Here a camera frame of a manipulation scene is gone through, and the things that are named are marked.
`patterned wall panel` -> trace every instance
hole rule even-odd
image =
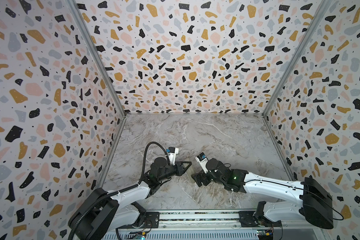
[[[332,238],[360,239],[360,1],[333,1],[266,118],[294,177],[344,215]]]
[[[66,239],[116,134],[63,1],[0,0],[0,240]]]
[[[126,112],[259,113],[319,0],[78,0]]]

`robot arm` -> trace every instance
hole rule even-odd
[[[279,220],[305,219],[320,228],[333,228],[332,197],[314,179],[306,177],[304,182],[285,181],[246,170],[229,169],[221,161],[208,159],[204,153],[199,154],[196,161],[203,169],[192,175],[199,187],[216,182],[230,192],[257,193],[285,200],[259,202],[254,217],[261,225],[272,226]]]

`metal frame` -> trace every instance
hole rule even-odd
[[[293,69],[295,68],[298,60],[300,59],[302,53],[304,52],[309,41],[311,40],[313,33],[316,31],[317,27],[319,26],[319,23],[321,22],[325,13],[327,12],[327,9],[329,8],[330,4],[331,4],[331,0],[322,0],[320,5],[317,7],[316,13],[314,14],[313,20],[309,24],[306,34],[303,36],[302,41],[298,45],[298,48],[296,49],[295,53],[292,56],[291,61],[289,62],[289,65],[287,66],[286,70],[284,71],[283,75],[281,76],[281,79],[280,79],[279,83],[277,84],[275,90],[273,91],[272,96],[269,99],[267,106],[265,106],[265,109],[263,111],[263,116],[266,116],[269,113],[269,111],[271,110],[274,102],[277,99],[277,96],[279,95],[284,84],[287,82],[287,80],[288,80],[289,76],[291,75]]]

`marble surface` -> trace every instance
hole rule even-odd
[[[145,146],[156,141],[178,147],[177,161],[192,161],[204,152],[209,158],[230,163],[266,177],[288,180],[260,116],[254,115],[128,115],[103,188],[120,189],[139,180]],[[151,145],[145,171],[162,150]],[[259,201],[277,199],[260,194],[231,193],[211,183],[198,187],[188,175],[174,176],[153,196],[139,201],[146,209],[252,209]]]

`black paint spot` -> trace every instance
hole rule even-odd
[[[24,209],[17,210],[16,217],[17,217],[17,223],[24,221],[24,219],[25,219]]]
[[[56,16],[55,19],[56,19],[56,21],[57,21],[58,23],[65,21],[65,18],[64,18],[63,15]]]
[[[287,5],[280,5],[280,6],[279,6],[279,10],[288,12],[289,7],[290,7],[290,6],[287,6]]]
[[[264,48],[264,51],[272,52],[272,51],[274,51],[274,49],[275,49],[275,46],[266,46],[266,47]]]
[[[107,6],[107,2],[106,2],[106,1],[101,2],[101,3],[99,3],[99,4],[97,5],[97,7],[98,7],[98,8],[107,8],[107,7],[108,7],[108,6]]]
[[[21,135],[21,132],[23,131],[22,128],[18,126],[13,126],[10,130],[10,132],[5,137],[5,140],[7,142],[13,142],[16,138],[19,138]]]
[[[34,180],[33,172],[30,172],[24,182],[20,185],[19,188],[25,188]]]
[[[13,202],[16,198],[14,197],[14,191],[13,191],[13,182],[10,182],[10,184],[8,185],[8,197],[6,197],[6,200],[10,200],[11,202]]]
[[[144,38],[144,37],[145,37],[145,33],[144,33],[143,29],[140,29],[139,36],[141,36],[142,38]]]
[[[32,9],[31,4],[27,3],[25,0],[19,0],[21,7],[23,8],[24,12],[28,14],[28,11]]]
[[[350,170],[350,171],[356,170],[356,169],[360,169],[360,162],[353,162],[351,164],[351,166],[348,167],[348,170]]]
[[[179,8],[189,11],[189,4],[179,3]]]
[[[181,46],[181,50],[183,50],[183,51],[189,51],[189,50],[191,50],[191,45]]]
[[[360,110],[360,99],[356,98],[352,103],[355,105],[355,109]]]
[[[49,189],[48,191],[43,192],[43,194],[41,195],[41,197],[46,200],[49,201],[49,195],[51,194],[51,190]]]
[[[49,71],[45,69],[43,66],[40,66],[40,70],[43,76],[49,76]]]
[[[87,59],[87,56],[84,56],[83,59],[81,60],[81,64],[87,64],[88,62],[88,59]]]
[[[202,4],[201,8],[209,8],[211,5],[211,2],[206,2],[204,4]]]
[[[11,9],[9,8],[5,8],[5,12],[10,15],[11,17],[15,18],[16,17],[16,13],[14,13]]]

